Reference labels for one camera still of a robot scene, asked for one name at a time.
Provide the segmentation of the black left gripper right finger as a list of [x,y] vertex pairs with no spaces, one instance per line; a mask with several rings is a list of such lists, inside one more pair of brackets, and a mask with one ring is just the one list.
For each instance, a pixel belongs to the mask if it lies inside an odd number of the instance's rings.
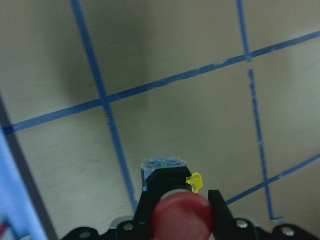
[[212,235],[215,239],[231,239],[234,217],[219,190],[208,191],[212,209]]

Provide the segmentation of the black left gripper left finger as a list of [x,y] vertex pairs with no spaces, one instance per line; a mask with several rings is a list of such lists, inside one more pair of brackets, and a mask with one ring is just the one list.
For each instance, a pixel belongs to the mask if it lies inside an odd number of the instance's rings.
[[133,221],[144,225],[150,221],[153,209],[155,207],[155,198],[152,193],[143,191],[141,193],[138,205],[133,217]]

